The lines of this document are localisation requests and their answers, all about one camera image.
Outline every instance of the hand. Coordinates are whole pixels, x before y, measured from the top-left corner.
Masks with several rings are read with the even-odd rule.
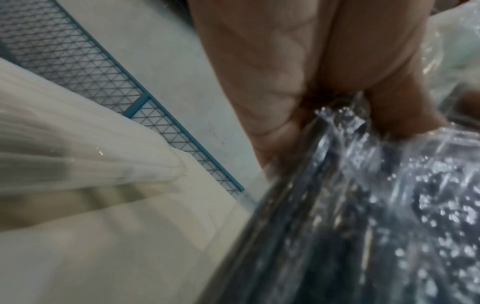
[[[191,0],[198,34],[261,165],[294,144],[324,91],[364,91],[384,132],[445,123],[423,87],[434,0]]]

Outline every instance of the floor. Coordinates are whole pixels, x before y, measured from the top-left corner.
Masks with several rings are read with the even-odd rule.
[[[194,29],[165,0],[58,2],[244,187],[260,172]]]

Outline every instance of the skin crease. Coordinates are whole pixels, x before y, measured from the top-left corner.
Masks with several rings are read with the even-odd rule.
[[[193,21],[259,163],[295,143],[322,92],[364,91],[379,130],[445,123],[422,87],[434,0],[190,0]]]

